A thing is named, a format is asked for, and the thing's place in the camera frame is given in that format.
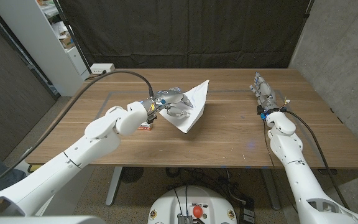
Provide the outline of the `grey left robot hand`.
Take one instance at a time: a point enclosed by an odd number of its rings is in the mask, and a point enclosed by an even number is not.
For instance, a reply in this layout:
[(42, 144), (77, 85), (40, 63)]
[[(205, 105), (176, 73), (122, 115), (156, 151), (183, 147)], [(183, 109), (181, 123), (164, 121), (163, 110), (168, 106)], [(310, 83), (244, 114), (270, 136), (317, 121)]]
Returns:
[(157, 118), (157, 113), (166, 110), (169, 116), (173, 117), (189, 117), (190, 113), (176, 107), (177, 104), (184, 103), (190, 108), (193, 107), (187, 96), (181, 92), (179, 87), (160, 90), (153, 96), (150, 96), (141, 104), (147, 111), (146, 123), (153, 123)]

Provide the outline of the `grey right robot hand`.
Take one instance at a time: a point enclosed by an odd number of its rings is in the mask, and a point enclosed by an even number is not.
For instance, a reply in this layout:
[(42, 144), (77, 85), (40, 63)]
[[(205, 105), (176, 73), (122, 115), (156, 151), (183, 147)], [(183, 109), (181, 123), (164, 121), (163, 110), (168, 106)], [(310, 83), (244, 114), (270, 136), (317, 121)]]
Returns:
[(251, 85), (250, 90), (257, 99), (257, 114), (261, 117), (266, 117), (268, 114), (279, 110), (277, 105), (275, 92), (259, 72), (255, 73), (254, 84)]

